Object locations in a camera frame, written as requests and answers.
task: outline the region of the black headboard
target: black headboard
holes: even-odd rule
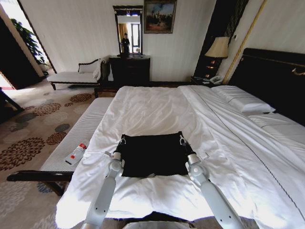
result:
[[[305,126],[305,54],[247,48],[229,85]]]

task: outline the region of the green leaves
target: green leaves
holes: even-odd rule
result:
[[[42,52],[38,50],[37,42],[32,38],[32,36],[35,36],[35,34],[28,29],[24,28],[22,26],[22,23],[17,21],[16,19],[11,19],[11,22],[15,26],[16,30],[19,32],[21,38],[23,39],[24,43],[27,45],[29,51],[31,52],[32,56],[36,60],[38,64],[45,63],[44,58],[42,56]]]

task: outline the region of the dresser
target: dresser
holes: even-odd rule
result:
[[[150,56],[109,58],[113,81],[118,85],[146,86],[150,79]]]

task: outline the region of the white duvet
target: white duvet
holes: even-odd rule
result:
[[[122,134],[180,130],[197,154],[210,155],[210,179],[238,215],[260,228],[305,227],[304,162],[204,86],[121,88],[57,204],[58,227],[85,219],[107,174],[110,159],[103,152],[113,152]],[[117,178],[107,217],[142,218],[152,211],[187,220],[213,215],[188,176]]]

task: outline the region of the floral rug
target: floral rug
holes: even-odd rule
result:
[[[57,228],[55,211],[60,197],[43,183],[6,181],[9,174],[18,170],[39,170],[94,100],[93,87],[59,84],[57,88],[54,91],[43,80],[26,89],[4,91],[25,111],[0,124],[2,229]],[[114,97],[115,93],[100,96]]]

